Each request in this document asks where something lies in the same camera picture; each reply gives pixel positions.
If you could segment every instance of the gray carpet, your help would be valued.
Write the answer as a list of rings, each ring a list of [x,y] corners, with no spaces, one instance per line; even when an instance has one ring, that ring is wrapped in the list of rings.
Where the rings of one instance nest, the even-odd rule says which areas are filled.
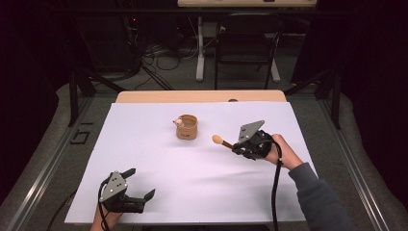
[[[276,63],[282,81],[280,84],[270,83],[270,89],[286,90],[291,86],[289,82],[300,45],[301,39],[299,38],[281,39],[276,54]],[[208,50],[207,56],[205,78],[201,83],[197,83],[194,79],[195,59],[181,60],[181,63],[176,66],[177,62],[171,58],[161,57],[160,64],[166,64],[167,67],[176,66],[176,68],[173,70],[160,70],[156,63],[155,68],[177,90],[211,90],[214,87],[214,60],[211,49]],[[223,71],[226,74],[233,70],[227,68]],[[162,90],[152,79],[137,87],[148,79],[149,76],[141,71],[136,76],[117,83],[127,90],[133,90],[134,88],[137,88],[137,90]],[[233,89],[240,87],[229,85],[229,83],[225,83],[223,86]],[[115,101],[116,97],[115,92],[101,84],[95,83],[95,87],[98,90],[98,94],[91,100],[89,109],[83,112],[84,116],[80,121],[82,124],[78,127],[80,132],[89,133],[86,144],[68,143],[63,148],[62,155],[64,157],[58,164],[53,177],[48,182],[45,192],[42,192],[40,201],[33,210],[34,212],[28,216],[27,223],[23,224],[20,230],[46,230],[48,222],[60,204],[79,186],[90,152],[97,140],[110,105]],[[373,230],[369,214],[344,164],[342,147],[339,145],[331,129],[330,121],[324,116],[323,103],[315,100],[310,95],[313,89],[314,87],[311,86],[296,96],[289,96],[288,101],[293,105],[316,170],[319,177],[324,178],[339,196],[358,229]],[[59,148],[64,134],[66,134],[66,126],[69,122],[67,86],[61,88],[58,95],[60,97],[60,105],[43,141],[38,146],[38,150],[14,186],[13,191],[1,205],[0,230],[7,230],[9,224],[13,223],[14,215],[18,212],[29,190],[38,179],[42,168],[52,158],[52,155]],[[379,209],[387,221],[389,230],[406,230],[406,227],[408,227],[408,215],[400,203],[387,190],[378,172],[370,163],[370,159],[361,145],[359,133],[352,115],[352,105],[344,96],[342,96],[341,103],[341,125],[343,128],[342,133],[373,192],[374,198],[378,202]],[[72,136],[69,137],[69,141],[76,142],[82,138],[81,135],[74,139],[77,131],[71,132]],[[68,209],[69,205],[63,207],[57,215],[51,230],[89,230],[88,226],[64,224],[64,217]],[[281,230],[308,230],[305,222],[282,222],[279,227]],[[119,225],[116,230],[132,229],[133,227],[131,226]]]

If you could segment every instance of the white paper sheet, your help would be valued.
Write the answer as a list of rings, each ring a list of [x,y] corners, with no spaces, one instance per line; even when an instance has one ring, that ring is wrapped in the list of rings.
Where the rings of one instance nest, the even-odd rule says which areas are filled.
[[[198,118],[193,141],[176,137],[173,120]],[[156,189],[143,214],[125,214],[135,224],[253,223],[272,221],[270,193],[275,165],[252,161],[215,144],[213,135],[238,141],[240,127],[264,120],[262,130],[282,134],[314,168],[290,103],[113,104],[90,156],[65,222],[92,223],[101,182],[134,167],[126,192],[143,197]],[[304,220],[296,188],[282,168],[277,191],[278,220]]]

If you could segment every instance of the black chair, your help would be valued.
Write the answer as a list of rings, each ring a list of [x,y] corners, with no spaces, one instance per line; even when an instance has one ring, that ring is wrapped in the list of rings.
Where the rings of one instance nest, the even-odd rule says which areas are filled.
[[[215,89],[218,87],[219,64],[257,64],[257,71],[262,65],[267,65],[267,89],[273,56],[282,31],[283,21],[273,13],[230,13],[223,17],[217,24]]]

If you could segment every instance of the gray floor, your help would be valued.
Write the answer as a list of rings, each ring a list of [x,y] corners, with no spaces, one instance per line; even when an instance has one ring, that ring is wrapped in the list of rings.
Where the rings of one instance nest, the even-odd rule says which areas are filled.
[[[291,87],[290,80],[293,66],[301,46],[301,38],[283,37],[276,54],[276,63],[282,81],[279,84],[270,83],[270,89],[286,90]],[[160,67],[175,67],[177,60],[163,56],[159,59]],[[208,49],[205,78],[203,82],[195,81],[196,59],[183,59],[172,70],[160,70],[156,63],[155,69],[177,90],[212,90],[214,88],[214,65],[211,49]],[[251,67],[246,72],[235,72],[237,68],[224,68],[222,73],[227,75],[252,76]],[[152,79],[144,85],[137,87],[149,79],[141,71],[136,76],[117,82],[127,90],[162,90]],[[240,89],[242,84],[231,85],[222,83],[225,87]],[[93,143],[103,125],[104,118],[109,111],[116,93],[105,86],[95,83],[98,93],[95,98],[82,98],[82,117],[74,128],[68,129],[69,122],[69,92],[64,86],[58,91],[60,104],[55,113],[43,140],[27,165],[12,192],[0,207],[0,230],[45,230],[49,220],[55,214],[59,205],[79,185],[86,168]],[[305,141],[310,149],[312,159],[321,178],[331,185],[338,194],[353,221],[359,230],[406,230],[408,215],[406,210],[388,191],[376,169],[361,145],[357,126],[352,114],[352,104],[342,95],[341,101],[341,126],[342,130],[333,130],[333,126],[324,115],[327,115],[326,102],[317,101],[310,94],[314,86],[289,96],[288,101],[293,105]],[[70,145],[75,129],[89,131],[87,145]],[[339,136],[345,139],[345,146],[339,141]],[[365,204],[364,196],[356,189],[356,184],[347,168],[344,158],[344,149],[347,149],[357,164],[357,170],[364,177],[369,193],[372,193],[374,205]],[[52,167],[49,166],[55,156],[60,156]],[[39,176],[48,176],[47,181],[41,181]],[[41,185],[44,191],[30,190]],[[88,230],[88,226],[72,226],[64,224],[64,216],[69,206],[63,207],[57,216],[52,230]],[[368,211],[380,212],[385,221],[384,225],[375,224],[376,219]],[[308,230],[304,222],[285,222],[280,224],[281,230]],[[132,230],[129,226],[118,226],[118,230]]]

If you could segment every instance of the table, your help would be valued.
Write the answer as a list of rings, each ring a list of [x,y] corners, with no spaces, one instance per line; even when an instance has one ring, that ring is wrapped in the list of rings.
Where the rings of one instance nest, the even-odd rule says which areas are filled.
[[[283,8],[283,7],[300,7],[313,8],[317,0],[275,0],[274,2],[264,2],[264,0],[178,0],[177,4],[182,8]],[[198,60],[195,80],[201,82],[204,80],[204,60],[205,51],[203,48],[203,21],[198,17]],[[273,82],[279,83],[280,77],[273,59],[272,67]]]
[[[230,99],[239,102],[227,102]],[[198,135],[193,141],[178,140],[171,122],[185,113],[198,118]],[[268,119],[263,129],[283,134],[313,167],[292,107],[280,90],[120,93],[105,120],[65,222],[91,223],[102,180],[111,171],[131,167],[136,174],[127,179],[126,194],[142,197],[153,189],[156,194],[143,214],[125,214],[121,223],[272,222],[270,192],[275,166],[247,160],[211,141],[211,136],[218,133],[233,142],[244,125],[242,119],[252,122],[254,117],[265,115]],[[287,173],[282,169],[278,220],[304,220],[294,182]]]

